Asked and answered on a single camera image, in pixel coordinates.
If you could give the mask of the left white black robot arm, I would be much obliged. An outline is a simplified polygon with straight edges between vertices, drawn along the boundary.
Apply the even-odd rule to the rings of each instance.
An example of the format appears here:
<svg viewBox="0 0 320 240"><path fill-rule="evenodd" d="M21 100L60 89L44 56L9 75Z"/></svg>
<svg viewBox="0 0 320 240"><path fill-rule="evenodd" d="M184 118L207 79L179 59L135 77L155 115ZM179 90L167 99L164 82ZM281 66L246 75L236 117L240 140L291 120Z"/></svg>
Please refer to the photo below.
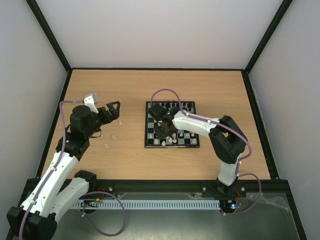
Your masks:
<svg viewBox="0 0 320 240"><path fill-rule="evenodd" d="M79 171L68 186L62 186L90 146L90 138L101 126L119 118L120 105L115 101L96 108L94 103L83 100L73 108L47 171L21 205L11 207L6 215L13 234L20 240L52 239L71 206L95 190L97 176L85 170Z"/></svg>

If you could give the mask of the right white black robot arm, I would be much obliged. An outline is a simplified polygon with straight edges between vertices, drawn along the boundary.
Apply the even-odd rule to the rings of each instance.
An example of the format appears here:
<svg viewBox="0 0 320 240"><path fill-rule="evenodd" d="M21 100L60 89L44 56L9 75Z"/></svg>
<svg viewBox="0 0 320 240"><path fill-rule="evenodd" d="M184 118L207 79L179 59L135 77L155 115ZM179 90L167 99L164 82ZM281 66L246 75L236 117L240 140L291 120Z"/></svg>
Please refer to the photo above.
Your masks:
<svg viewBox="0 0 320 240"><path fill-rule="evenodd" d="M167 110L158 102L150 104L148 114L156 121L155 134L161 140L178 131L189 131L208 138L221 161L216 189L224 196L235 191L239 160L248 139L231 117L225 115L223 118L208 118L176 106Z"/></svg>

